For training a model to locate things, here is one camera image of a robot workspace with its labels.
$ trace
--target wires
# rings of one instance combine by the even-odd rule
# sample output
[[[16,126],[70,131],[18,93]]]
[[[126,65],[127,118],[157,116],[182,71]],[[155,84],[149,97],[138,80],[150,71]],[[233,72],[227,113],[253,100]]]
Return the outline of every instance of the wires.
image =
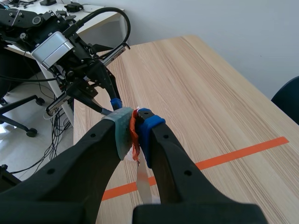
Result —
[[[33,71],[33,69],[30,67],[30,65],[29,65],[28,62],[26,61],[25,54],[26,54],[26,51],[25,51],[25,53],[23,54],[23,61],[25,62],[25,64],[27,65],[27,67],[31,70],[32,74],[34,74],[34,75],[36,76],[36,79],[38,80],[38,77],[37,77],[36,72]],[[41,88],[41,83],[40,83],[40,82],[38,82],[38,85],[39,85],[39,90],[41,91],[41,93],[42,93],[44,96],[46,96],[46,97],[48,97],[48,98],[50,98],[50,99],[54,99],[54,98],[52,98],[52,97],[49,97],[47,94],[43,93],[42,88]]]
[[[17,174],[17,173],[20,173],[23,171],[28,171],[29,169],[35,167],[38,164],[37,168],[35,169],[35,171],[33,173],[33,174],[35,174],[37,172],[37,170],[39,169],[39,167],[41,166],[41,164],[43,163],[43,161],[45,160],[45,158],[49,157],[49,160],[52,160],[57,156],[57,147],[63,137],[63,133],[71,126],[70,121],[67,121],[65,125],[61,126],[60,119],[64,115],[64,112],[62,114],[60,114],[61,111],[62,111],[62,109],[60,109],[57,112],[55,117],[51,118],[51,123],[52,123],[51,144],[45,150],[43,156],[36,163],[31,165],[30,167],[28,167],[26,169],[19,170],[19,171],[11,172],[11,174]]]
[[[57,78],[49,78],[49,79],[39,79],[39,80],[29,80],[29,79],[21,79],[21,78],[10,78],[7,76],[0,75],[0,78],[8,80],[8,81],[14,81],[14,82],[27,82],[27,83],[39,83],[39,82],[48,82],[48,81],[55,81]]]
[[[106,12],[116,12],[116,13],[121,14],[124,17],[124,19],[127,23],[127,34],[126,34],[124,40],[122,41],[122,43],[127,42],[128,38],[130,36],[130,33],[131,33],[131,23],[130,23],[130,20],[129,20],[128,16],[122,10],[120,10],[119,8],[114,8],[114,7],[99,8],[99,9],[91,12],[89,15],[85,16],[83,19],[78,20],[75,24],[80,28],[86,22],[88,22],[92,18],[94,18],[95,16],[97,16],[99,14],[102,14],[102,13],[106,13]],[[100,59],[105,59],[106,57],[111,55],[114,51],[116,51],[122,45],[122,43],[119,46],[117,46],[116,48],[114,48],[113,50],[111,50],[111,51],[103,54],[102,56],[100,56]]]
[[[24,84],[21,84],[21,85],[39,85],[40,87],[42,86],[42,87],[48,89],[50,92],[53,93],[53,96],[54,96],[54,92],[52,91],[52,89],[50,89],[49,87],[47,87],[47,86],[45,86],[45,85],[42,85],[42,84],[40,84],[40,83],[39,83],[39,84],[36,84],[36,83],[24,83]]]

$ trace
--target chair wheel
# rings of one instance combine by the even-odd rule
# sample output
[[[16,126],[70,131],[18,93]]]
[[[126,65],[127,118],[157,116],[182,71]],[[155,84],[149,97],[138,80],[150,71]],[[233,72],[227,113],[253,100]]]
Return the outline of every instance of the chair wheel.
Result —
[[[8,103],[6,102],[5,99],[1,98],[1,99],[0,99],[0,104],[1,104],[2,106],[5,106],[5,105],[7,105]]]
[[[37,130],[34,128],[31,128],[26,132],[26,135],[31,138],[35,137],[36,134],[37,134]]]
[[[45,101],[44,101],[43,98],[38,98],[38,99],[36,100],[36,104],[37,104],[37,105],[42,106],[44,103],[45,103]]]

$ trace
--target blue gripper pad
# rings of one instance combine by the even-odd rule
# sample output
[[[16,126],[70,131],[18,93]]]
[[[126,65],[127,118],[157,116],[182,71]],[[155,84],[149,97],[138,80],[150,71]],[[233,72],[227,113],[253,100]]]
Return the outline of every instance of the blue gripper pad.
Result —
[[[117,153],[121,160],[125,158],[132,147],[132,139],[129,131],[132,113],[132,108],[123,107],[102,118],[112,120],[115,123],[115,142]]]

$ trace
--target red fabric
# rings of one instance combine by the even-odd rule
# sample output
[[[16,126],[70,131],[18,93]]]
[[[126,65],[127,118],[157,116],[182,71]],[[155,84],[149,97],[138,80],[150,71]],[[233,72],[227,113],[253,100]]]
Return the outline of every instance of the red fabric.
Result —
[[[140,147],[138,142],[138,135],[135,131],[135,123],[136,123],[136,117],[137,117],[137,109],[133,111],[132,117],[130,120],[130,135],[133,142],[133,160],[138,160],[138,155],[140,153]]]

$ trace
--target orange tape line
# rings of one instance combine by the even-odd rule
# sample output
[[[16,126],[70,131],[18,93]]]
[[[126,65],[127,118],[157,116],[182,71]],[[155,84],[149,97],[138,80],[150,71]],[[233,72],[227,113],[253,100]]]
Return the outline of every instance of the orange tape line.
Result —
[[[239,150],[233,151],[231,153],[226,153],[226,154],[216,156],[216,157],[208,159],[208,160],[197,162],[196,166],[200,170],[207,169],[207,168],[214,167],[214,166],[217,166],[217,165],[225,163],[225,162],[229,162],[229,161],[232,161],[235,159],[242,158],[247,155],[251,155],[254,153],[258,153],[258,152],[267,150],[269,148],[280,146],[280,145],[286,144],[288,142],[289,141],[285,137],[279,137],[276,139],[272,139],[270,141],[265,141],[265,142],[259,143],[254,146],[239,149]],[[149,178],[150,186],[155,185],[156,183],[157,182],[155,180],[155,177],[152,176]],[[121,195],[130,193],[130,192],[133,192],[136,190],[137,190],[136,182],[128,183],[128,184],[119,186],[117,188],[112,188],[112,189],[105,191],[102,201],[108,200],[113,197],[121,196]]]

